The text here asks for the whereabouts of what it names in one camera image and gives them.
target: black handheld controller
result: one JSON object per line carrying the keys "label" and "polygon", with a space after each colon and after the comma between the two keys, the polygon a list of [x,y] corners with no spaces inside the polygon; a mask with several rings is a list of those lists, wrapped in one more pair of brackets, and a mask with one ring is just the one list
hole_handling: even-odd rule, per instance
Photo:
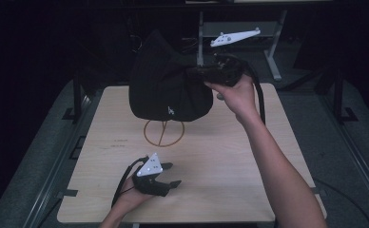
{"label": "black handheld controller", "polygon": [[187,77],[213,84],[234,86],[244,73],[244,62],[231,54],[215,54],[212,65],[197,66],[186,70]]}

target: wooden board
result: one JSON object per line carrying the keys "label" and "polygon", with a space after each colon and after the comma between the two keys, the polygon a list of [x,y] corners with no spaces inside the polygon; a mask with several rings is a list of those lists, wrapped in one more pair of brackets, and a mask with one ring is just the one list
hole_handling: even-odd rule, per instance
{"label": "wooden board", "polygon": [[[275,88],[262,84],[267,127],[286,157],[314,186],[301,150]],[[101,222],[110,209],[117,185],[135,160],[158,153],[172,162],[158,181],[182,180],[168,195],[156,197],[126,215],[126,222],[252,222],[271,221],[274,214],[262,186],[249,141],[242,126],[223,101],[214,100],[207,115],[184,123],[184,135],[167,147],[146,140],[146,120],[129,107],[128,87],[105,89],[95,113],[57,218],[65,223]],[[162,123],[151,122],[147,137],[161,139]],[[168,122],[161,143],[172,143],[182,125]]]}

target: forearm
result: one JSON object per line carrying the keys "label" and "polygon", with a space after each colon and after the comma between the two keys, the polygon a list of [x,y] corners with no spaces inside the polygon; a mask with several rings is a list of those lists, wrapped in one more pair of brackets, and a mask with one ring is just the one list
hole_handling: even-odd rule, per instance
{"label": "forearm", "polygon": [[125,215],[126,208],[124,205],[116,203],[111,208],[104,221],[102,221],[100,228],[118,228]]}
{"label": "forearm", "polygon": [[270,205],[282,227],[326,227],[319,203],[259,118],[241,120]]}

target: white object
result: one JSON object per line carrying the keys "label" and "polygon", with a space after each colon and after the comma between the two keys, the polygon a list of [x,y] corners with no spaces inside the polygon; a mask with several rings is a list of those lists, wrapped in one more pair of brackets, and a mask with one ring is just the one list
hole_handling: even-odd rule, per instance
{"label": "white object", "polygon": [[148,176],[152,174],[162,173],[164,169],[159,162],[159,158],[157,153],[154,153],[151,158],[146,161],[146,163],[141,167],[141,169],[137,172],[137,177]]}
{"label": "white object", "polygon": [[229,45],[229,44],[244,40],[246,38],[258,35],[260,33],[261,32],[259,28],[256,28],[255,30],[251,30],[251,31],[243,31],[243,32],[228,33],[228,34],[223,34],[221,32],[221,35],[217,39],[211,41],[211,46],[217,47],[217,46]]}

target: table leg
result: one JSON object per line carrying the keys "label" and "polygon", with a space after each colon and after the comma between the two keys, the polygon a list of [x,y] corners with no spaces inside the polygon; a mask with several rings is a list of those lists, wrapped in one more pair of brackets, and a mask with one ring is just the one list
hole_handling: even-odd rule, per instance
{"label": "table leg", "polygon": [[273,44],[268,50],[264,51],[265,59],[270,67],[271,73],[273,74],[273,78],[275,81],[280,81],[282,76],[280,75],[279,69],[277,68],[276,62],[274,61],[274,51],[276,50],[277,43],[279,42],[280,35],[282,34],[282,26],[285,21],[287,10],[282,11],[282,15],[280,17],[280,21],[277,23],[275,28],[275,33],[273,36]]}

